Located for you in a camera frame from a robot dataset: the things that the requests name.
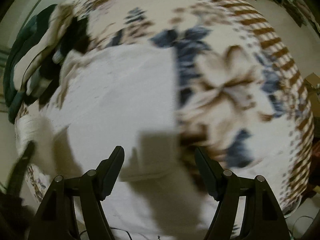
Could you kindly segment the white dotted knit garment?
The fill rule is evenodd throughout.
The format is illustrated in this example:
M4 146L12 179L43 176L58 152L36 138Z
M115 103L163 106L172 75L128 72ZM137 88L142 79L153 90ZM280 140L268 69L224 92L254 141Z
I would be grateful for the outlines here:
M191 97L178 99L172 48L116 46L71 51L65 78L49 103L33 103L16 120L16 147L37 144L33 165L45 180L77 177L120 145L125 161L102 207L117 238L203 239L217 205L193 182L185 146L224 153L239 125L232 100L212 86L223 59L203 53Z

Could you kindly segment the dark green velvet pillow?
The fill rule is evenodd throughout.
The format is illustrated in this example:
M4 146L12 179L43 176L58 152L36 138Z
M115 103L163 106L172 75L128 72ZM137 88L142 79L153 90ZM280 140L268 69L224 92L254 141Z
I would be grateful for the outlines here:
M24 93L14 86L14 67L33 46L37 45L49 26L49 18L56 5L52 4L33 16L20 30L11 48L3 75L5 104L8 108L9 122L14 124L24 99Z

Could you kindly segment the floral fleece bed blanket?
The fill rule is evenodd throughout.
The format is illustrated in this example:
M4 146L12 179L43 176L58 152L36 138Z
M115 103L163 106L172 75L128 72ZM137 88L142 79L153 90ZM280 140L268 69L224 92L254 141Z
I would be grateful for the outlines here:
M220 155L202 147L223 168L240 177L264 176L281 209L300 199L310 169L313 137L310 102L287 47L252 5L245 0L62 3L72 4L78 19L88 18L89 45L83 54L76 51L81 55L125 45L172 48L180 103L191 97L192 79L202 77L198 67L205 61L201 55L219 55L223 64L213 67L211 83L234 103L239 130ZM65 78L63 65L57 89ZM46 103L39 100L34 103L45 107L54 93ZM20 107L16 120L25 115L29 106ZM185 146L186 153L194 156L195 146L200 145ZM44 173L31 162L26 180L37 202L43 199L53 178L45 180Z

